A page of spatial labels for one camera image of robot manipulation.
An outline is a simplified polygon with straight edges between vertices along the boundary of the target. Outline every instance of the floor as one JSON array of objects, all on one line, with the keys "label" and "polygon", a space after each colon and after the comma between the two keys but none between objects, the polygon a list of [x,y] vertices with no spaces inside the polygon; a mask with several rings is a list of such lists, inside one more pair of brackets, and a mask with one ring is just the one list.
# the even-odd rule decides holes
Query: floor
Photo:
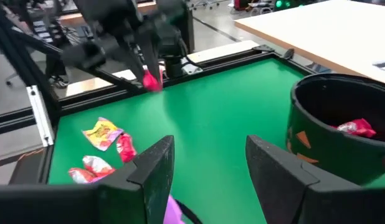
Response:
[{"label": "floor", "polygon": [[[248,17],[248,12],[234,12],[227,6],[230,2],[223,1],[220,6],[214,6],[212,10],[205,7],[198,7],[193,11],[194,35],[196,51],[210,49],[241,40],[253,40],[258,44],[267,44],[277,52],[285,50],[274,46],[250,33],[234,27],[234,19]],[[37,65],[44,70],[45,56],[40,52],[31,53]],[[298,63],[309,65],[310,61],[295,57]],[[108,72],[118,72],[126,67],[116,62],[107,63],[103,69]],[[7,62],[5,56],[0,55],[0,114],[18,110],[30,106],[23,82],[13,78],[12,87],[6,86],[6,78],[14,73],[14,69]],[[91,75],[74,68],[68,68],[71,82],[79,82],[92,78]],[[55,90],[60,97],[65,96],[65,90]],[[5,133],[0,135],[0,160],[36,149],[40,146],[39,134],[35,126]],[[0,184],[7,184],[14,169],[15,162],[0,166]]]}]

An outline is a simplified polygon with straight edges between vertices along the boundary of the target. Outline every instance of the candy wrapper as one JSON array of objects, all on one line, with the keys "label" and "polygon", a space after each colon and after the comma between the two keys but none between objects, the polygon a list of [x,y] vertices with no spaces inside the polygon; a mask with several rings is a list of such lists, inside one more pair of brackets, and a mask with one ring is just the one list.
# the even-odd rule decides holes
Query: candy wrapper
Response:
[{"label": "candy wrapper", "polygon": [[130,162],[137,155],[136,149],[133,147],[133,139],[127,133],[123,133],[116,143],[116,149],[122,162]]},{"label": "candy wrapper", "polygon": [[152,74],[148,70],[145,70],[144,78],[143,78],[143,85],[144,87],[149,90],[149,91],[161,91],[162,90],[162,83],[163,83],[163,78],[162,78],[163,70],[159,70],[159,75],[160,75],[160,82],[155,79]]},{"label": "candy wrapper", "polygon": [[354,134],[356,136],[362,136],[366,138],[371,138],[376,134],[371,125],[364,118],[341,124],[336,128],[339,131],[344,131],[349,134]]},{"label": "candy wrapper", "polygon": [[92,130],[83,131],[86,138],[101,151],[106,151],[112,142],[123,132],[111,121],[99,118]]},{"label": "candy wrapper", "polygon": [[103,176],[103,177],[96,177],[96,178],[94,178],[92,181],[90,181],[89,184],[92,184],[92,183],[94,183],[94,182],[97,182],[97,181],[101,180],[101,179],[104,178],[104,177],[105,177],[105,176]]},{"label": "candy wrapper", "polygon": [[84,156],[83,164],[85,168],[95,174],[96,177],[104,177],[115,172],[114,168],[97,156]]},{"label": "candy wrapper", "polygon": [[71,168],[68,173],[72,180],[78,184],[88,184],[97,178],[93,173],[81,168]]}]

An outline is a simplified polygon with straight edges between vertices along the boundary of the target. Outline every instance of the orange triangle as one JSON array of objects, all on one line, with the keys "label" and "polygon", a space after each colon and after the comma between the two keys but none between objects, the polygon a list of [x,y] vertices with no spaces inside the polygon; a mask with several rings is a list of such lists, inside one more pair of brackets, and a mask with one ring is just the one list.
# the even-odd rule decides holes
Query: orange triangle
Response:
[{"label": "orange triangle", "polygon": [[301,131],[297,134],[297,138],[299,139],[300,142],[302,142],[308,149],[311,149],[309,139],[306,136],[305,131]]},{"label": "orange triangle", "polygon": [[308,163],[311,163],[311,164],[317,163],[317,162],[318,162],[318,160],[311,159],[311,158],[309,158],[309,157],[307,157],[307,156],[304,156],[304,155],[302,155],[302,154],[300,154],[300,153],[297,154],[297,157],[298,157],[299,159],[303,159],[304,161],[306,161],[306,162],[308,162]]}]

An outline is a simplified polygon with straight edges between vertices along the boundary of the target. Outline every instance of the yellow candy wrapper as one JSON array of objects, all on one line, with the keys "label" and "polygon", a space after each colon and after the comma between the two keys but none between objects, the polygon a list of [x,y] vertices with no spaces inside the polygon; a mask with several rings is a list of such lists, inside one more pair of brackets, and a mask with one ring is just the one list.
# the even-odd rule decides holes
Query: yellow candy wrapper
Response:
[{"label": "yellow candy wrapper", "polygon": [[106,151],[122,132],[123,130],[116,127],[111,121],[98,118],[94,128],[83,131],[83,134],[97,149]]}]

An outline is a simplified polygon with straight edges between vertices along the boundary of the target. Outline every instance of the table edge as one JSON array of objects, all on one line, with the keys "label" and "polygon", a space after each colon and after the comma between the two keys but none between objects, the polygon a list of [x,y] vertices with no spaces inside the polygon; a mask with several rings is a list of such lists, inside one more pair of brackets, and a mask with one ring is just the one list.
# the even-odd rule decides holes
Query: table edge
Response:
[{"label": "table edge", "polygon": [[369,76],[364,75],[362,73],[356,72],[356,71],[354,71],[354,70],[352,70],[350,68],[346,68],[346,67],[344,67],[342,65],[338,65],[337,63],[334,63],[334,62],[332,62],[330,60],[327,60],[327,59],[325,59],[323,57],[320,57],[318,55],[310,53],[310,52],[308,52],[306,50],[303,50],[303,49],[301,49],[301,48],[299,48],[297,46],[294,46],[292,44],[288,44],[288,43],[286,43],[286,42],[284,42],[284,41],[282,41],[282,40],[280,40],[278,38],[272,37],[271,35],[268,35],[268,34],[266,34],[264,32],[261,32],[261,31],[259,31],[257,29],[253,29],[253,28],[251,28],[251,27],[249,27],[249,26],[239,22],[239,20],[234,21],[234,25],[236,27],[244,30],[244,31],[247,31],[247,32],[249,32],[249,33],[251,33],[251,34],[253,34],[253,35],[257,36],[257,37],[263,38],[263,39],[265,39],[265,40],[267,40],[267,41],[269,41],[269,42],[271,42],[271,43],[273,43],[275,45],[278,45],[278,46],[282,47],[282,48],[294,49],[296,54],[298,54],[298,55],[300,55],[302,57],[305,57],[308,60],[311,60],[311,61],[313,61],[315,63],[318,63],[318,64],[320,64],[320,65],[322,65],[324,67],[327,67],[327,68],[329,68],[331,70],[334,70],[334,71],[336,71],[338,73],[344,73],[344,74],[347,74],[347,75],[356,75],[356,76],[361,76],[361,77],[366,77],[366,78],[372,78],[372,77],[369,77]]},{"label": "table edge", "polygon": [[[232,53],[226,54],[226,55],[220,55],[220,56],[217,55],[216,57],[211,57],[211,58],[205,59],[205,60],[201,60],[201,59],[198,59],[198,60],[197,60],[197,58],[195,58],[195,55],[198,55],[198,56],[199,56],[200,54],[208,54],[208,52],[210,52],[211,50],[221,49],[221,48],[223,48],[223,47],[230,47],[231,45],[241,45],[241,44],[244,44],[244,43],[249,44],[249,45],[252,45],[252,47],[254,47],[254,45],[255,45],[255,46],[259,46],[259,44],[256,43],[256,42],[253,41],[253,40],[243,40],[243,41],[241,41],[241,42],[234,42],[234,43],[231,43],[231,44],[226,44],[226,45],[222,45],[222,46],[218,46],[218,47],[213,47],[213,48],[211,48],[211,49],[206,49],[206,50],[198,51],[198,52],[189,54],[188,56],[190,57],[190,59],[191,59],[193,62],[200,63],[200,62],[203,62],[203,61],[205,61],[205,60],[210,60],[211,58],[223,57],[223,56],[226,56],[226,55],[232,55],[232,54],[235,54],[235,53],[238,53],[238,52],[243,52],[243,51],[245,51],[245,50],[247,50],[247,49],[238,50],[237,52],[232,52]],[[119,71],[119,72],[115,72],[115,73],[113,73],[113,75],[115,75],[115,76],[118,77],[118,75],[116,75],[117,73],[125,72],[125,71],[128,71],[128,70],[129,70],[129,69],[126,69],[126,70],[123,70],[123,71]],[[77,95],[77,94],[80,94],[80,93],[83,93],[83,92],[86,92],[86,91],[97,90],[97,89],[99,89],[99,88],[105,87],[105,86],[102,86],[102,87],[99,87],[99,88],[93,88],[93,89],[91,89],[91,90],[85,90],[85,91],[81,91],[81,92],[79,92],[79,91],[74,91],[74,92],[76,92],[76,93],[73,93],[73,91],[69,90],[70,88],[74,88],[76,85],[83,85],[83,82],[84,82],[84,83],[86,83],[86,82],[95,82],[95,80],[99,80],[99,79],[100,79],[100,78],[98,78],[98,77],[94,77],[94,78],[90,78],[90,79],[88,79],[88,80],[83,80],[83,81],[79,81],[79,82],[76,82],[76,83],[71,83],[71,84],[67,87],[67,89],[66,89],[66,91],[65,91],[65,96],[66,96],[66,97],[68,97],[68,96],[74,96],[74,95]]]}]

